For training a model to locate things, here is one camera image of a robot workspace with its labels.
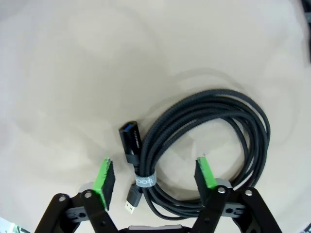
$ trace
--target bolt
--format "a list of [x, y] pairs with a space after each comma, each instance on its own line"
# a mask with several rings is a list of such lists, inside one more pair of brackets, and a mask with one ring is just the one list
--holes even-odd
[[246, 194], [247, 196], [251, 196], [251, 195], [253, 195], [253, 192], [252, 192], [251, 190], [246, 190], [246, 191], [245, 191], [245, 194]]
[[64, 201], [64, 200], [66, 200], [66, 197], [64, 195], [62, 195], [58, 200], [59, 201]]
[[223, 187], [218, 188], [219, 193], [225, 193], [225, 189]]
[[84, 196], [85, 196], [86, 198], [90, 198], [90, 197], [92, 196], [92, 193], [91, 193], [91, 192], [87, 192], [87, 193], [84, 194]]

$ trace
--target usb extension cable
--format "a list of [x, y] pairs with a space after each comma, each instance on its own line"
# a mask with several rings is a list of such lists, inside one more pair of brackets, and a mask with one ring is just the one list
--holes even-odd
[[[266, 163], [270, 125], [264, 111], [251, 98], [233, 90], [207, 90], [181, 100], [155, 121], [143, 142], [137, 122], [126, 123], [119, 129], [126, 160], [134, 166], [137, 176], [149, 177], [154, 174], [160, 157], [178, 138], [200, 124], [217, 118], [232, 126], [244, 152], [243, 167], [237, 177], [230, 180], [233, 188], [255, 186]], [[151, 210], [163, 219], [198, 217], [202, 210], [200, 199], [177, 200], [156, 183], [146, 188], [131, 185], [125, 205], [130, 213], [138, 206], [142, 194]], [[155, 204], [176, 216], [163, 215]]]

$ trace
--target white tabletop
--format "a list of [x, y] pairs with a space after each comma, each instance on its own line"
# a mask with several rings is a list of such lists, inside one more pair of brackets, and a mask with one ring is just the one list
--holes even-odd
[[[0, 7], [0, 216], [34, 231], [52, 196], [74, 196], [114, 161], [109, 214], [118, 228], [183, 224], [156, 217], [142, 199], [125, 209], [134, 180], [118, 128], [145, 135], [181, 98], [216, 87], [252, 97], [271, 123], [256, 188], [284, 233], [311, 222], [311, 68], [296, 1], [2, 0]], [[243, 162], [234, 131], [206, 123], [157, 166], [164, 188], [196, 197], [195, 158], [230, 178]], [[216, 230], [239, 232], [230, 219]], [[91, 232], [89, 223], [77, 232]]]

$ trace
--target gray velcro strap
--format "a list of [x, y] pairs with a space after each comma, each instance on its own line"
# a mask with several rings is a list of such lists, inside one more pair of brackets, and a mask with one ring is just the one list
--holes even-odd
[[151, 176], [142, 177], [135, 174], [136, 185], [142, 188], [149, 188], [156, 184], [156, 172]]

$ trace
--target cable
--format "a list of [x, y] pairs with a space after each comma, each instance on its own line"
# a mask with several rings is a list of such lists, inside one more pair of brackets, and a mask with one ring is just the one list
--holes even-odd
[[[223, 119], [233, 127], [243, 147], [244, 164], [237, 177], [231, 180], [232, 186], [255, 186], [267, 158], [269, 121], [264, 111], [251, 98], [228, 89], [207, 90], [194, 94], [163, 113], [143, 139], [139, 169], [136, 172], [142, 177], [152, 175], [160, 157], [178, 138], [196, 126], [217, 118]], [[242, 130], [248, 135], [249, 145]], [[163, 219], [198, 217], [202, 209], [199, 199], [176, 200], [158, 184], [142, 188], [142, 191], [151, 210]], [[154, 204], [177, 216], [161, 214]]]

